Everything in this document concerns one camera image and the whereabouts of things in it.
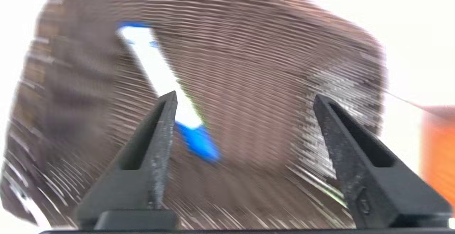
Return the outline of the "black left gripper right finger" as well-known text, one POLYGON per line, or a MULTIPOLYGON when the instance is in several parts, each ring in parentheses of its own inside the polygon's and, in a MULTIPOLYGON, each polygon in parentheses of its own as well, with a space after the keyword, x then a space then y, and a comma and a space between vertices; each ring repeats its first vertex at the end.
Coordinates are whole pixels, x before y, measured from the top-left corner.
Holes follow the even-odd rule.
POLYGON ((453 208, 373 133, 328 96, 314 114, 359 229, 448 229, 453 208))

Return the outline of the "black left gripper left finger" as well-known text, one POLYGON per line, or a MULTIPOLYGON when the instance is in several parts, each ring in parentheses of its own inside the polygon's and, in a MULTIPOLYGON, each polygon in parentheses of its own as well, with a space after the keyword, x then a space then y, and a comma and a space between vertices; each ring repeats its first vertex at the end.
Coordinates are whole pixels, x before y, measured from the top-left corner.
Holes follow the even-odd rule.
POLYGON ((161 208, 172 149, 177 93, 159 97, 76 210, 79 227, 176 227, 161 208))

